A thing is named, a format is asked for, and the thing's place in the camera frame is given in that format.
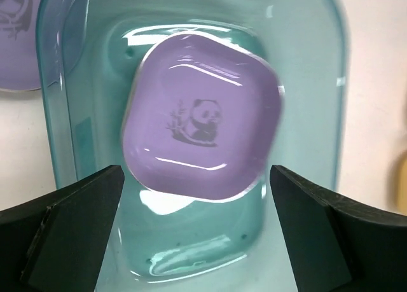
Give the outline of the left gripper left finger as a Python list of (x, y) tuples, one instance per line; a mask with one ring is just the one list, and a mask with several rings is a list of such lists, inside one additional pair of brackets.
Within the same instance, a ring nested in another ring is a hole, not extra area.
[(93, 291), (124, 179), (110, 165), (1, 211), (1, 291)]

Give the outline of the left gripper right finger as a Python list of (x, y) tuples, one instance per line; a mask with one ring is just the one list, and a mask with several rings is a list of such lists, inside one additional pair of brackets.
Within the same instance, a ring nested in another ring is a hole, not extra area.
[(406, 291), (406, 216), (281, 165), (270, 186), (298, 291)]

